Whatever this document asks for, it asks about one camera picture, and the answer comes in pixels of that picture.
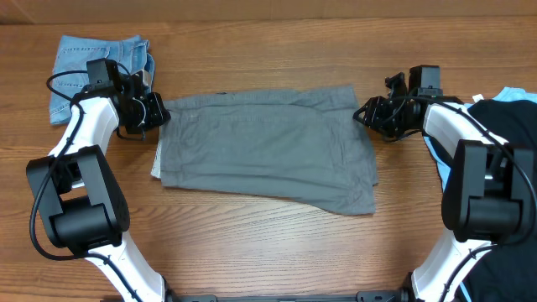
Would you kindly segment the grey cotton shorts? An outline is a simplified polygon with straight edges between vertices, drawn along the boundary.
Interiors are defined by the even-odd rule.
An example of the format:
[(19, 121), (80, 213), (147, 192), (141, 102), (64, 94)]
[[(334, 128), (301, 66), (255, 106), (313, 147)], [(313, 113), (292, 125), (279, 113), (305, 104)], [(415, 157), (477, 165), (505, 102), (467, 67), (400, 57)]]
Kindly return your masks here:
[(376, 210), (376, 155), (351, 86), (167, 101), (151, 174), (170, 188), (288, 198), (345, 216)]

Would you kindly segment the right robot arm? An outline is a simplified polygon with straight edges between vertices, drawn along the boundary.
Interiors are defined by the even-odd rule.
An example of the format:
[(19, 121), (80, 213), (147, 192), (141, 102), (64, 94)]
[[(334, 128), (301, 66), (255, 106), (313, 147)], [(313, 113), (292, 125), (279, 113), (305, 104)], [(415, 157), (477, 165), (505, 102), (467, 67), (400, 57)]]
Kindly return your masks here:
[(397, 290), (365, 291), (359, 301), (452, 301), (486, 254), (525, 242), (536, 225), (534, 155), (485, 128), (441, 89), (437, 65), (417, 65), (385, 80), (387, 96), (370, 98), (353, 118), (396, 142), (421, 133), (451, 158), (443, 190), (445, 229), (427, 259)]

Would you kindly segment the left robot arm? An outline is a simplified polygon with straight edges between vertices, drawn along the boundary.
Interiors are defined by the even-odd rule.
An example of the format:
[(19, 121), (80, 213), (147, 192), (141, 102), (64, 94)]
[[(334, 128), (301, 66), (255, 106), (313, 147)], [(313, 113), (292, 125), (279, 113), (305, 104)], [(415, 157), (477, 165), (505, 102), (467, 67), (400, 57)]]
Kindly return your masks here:
[(128, 204), (105, 158), (112, 135), (125, 130), (124, 139), (143, 141), (170, 114), (146, 70), (97, 59), (83, 72), (89, 81), (67, 99), (71, 118), (64, 135), (26, 168), (34, 196), (30, 240), (44, 258), (92, 263), (125, 301), (175, 301), (129, 233)]

